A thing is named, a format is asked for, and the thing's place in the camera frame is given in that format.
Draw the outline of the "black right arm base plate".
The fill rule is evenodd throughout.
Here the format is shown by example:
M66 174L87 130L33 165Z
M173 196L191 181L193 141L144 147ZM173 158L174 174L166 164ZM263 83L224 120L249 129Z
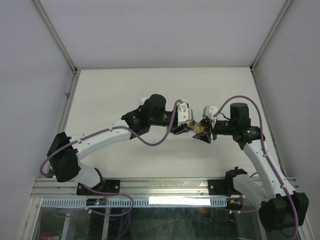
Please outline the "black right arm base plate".
M254 188L245 179L209 179L207 181L208 194L210 196L222 195L231 197L232 195L246 195L252 193Z

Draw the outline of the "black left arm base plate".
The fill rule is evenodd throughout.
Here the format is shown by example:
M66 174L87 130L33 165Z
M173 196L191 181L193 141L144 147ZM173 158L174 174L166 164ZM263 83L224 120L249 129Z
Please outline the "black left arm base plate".
M121 181L119 179L104 179L104 183L101 186L93 188L93 191L88 190L82 184L78 183L76 189L77 196L94 196L98 195L97 192L101 192L102 195L107 193L119 194L121 188Z

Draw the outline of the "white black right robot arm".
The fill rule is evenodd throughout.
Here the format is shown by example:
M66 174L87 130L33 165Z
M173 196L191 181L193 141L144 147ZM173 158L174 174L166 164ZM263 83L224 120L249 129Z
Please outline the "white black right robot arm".
M203 131L194 139L210 143L219 135L231 136L253 164L262 185L255 183L244 169L235 167L225 173L221 183L213 185L213 190L227 197L243 194L258 210L260 222L268 232L302 226L309 199L305 193L297 192L270 157L261 127L251 125L248 105L231 104L227 120L218 120L217 112L214 106L203 109Z

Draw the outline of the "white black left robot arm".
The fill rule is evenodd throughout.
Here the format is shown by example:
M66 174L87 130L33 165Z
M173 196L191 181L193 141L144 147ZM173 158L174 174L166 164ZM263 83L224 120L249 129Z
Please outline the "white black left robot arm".
M171 111L166 110L167 100L160 94L153 94L141 100L140 105L124 114L120 119L90 133L68 136L57 134L48 150L50 163L57 182L75 181L87 187L93 194L103 192L106 182L100 170L91 168L82 160L88 155L112 144L137 138L149 147L164 142L170 133L181 134L187 131L193 118L193 111L184 100L176 100ZM150 143L142 139L152 126L165 127L161 140Z

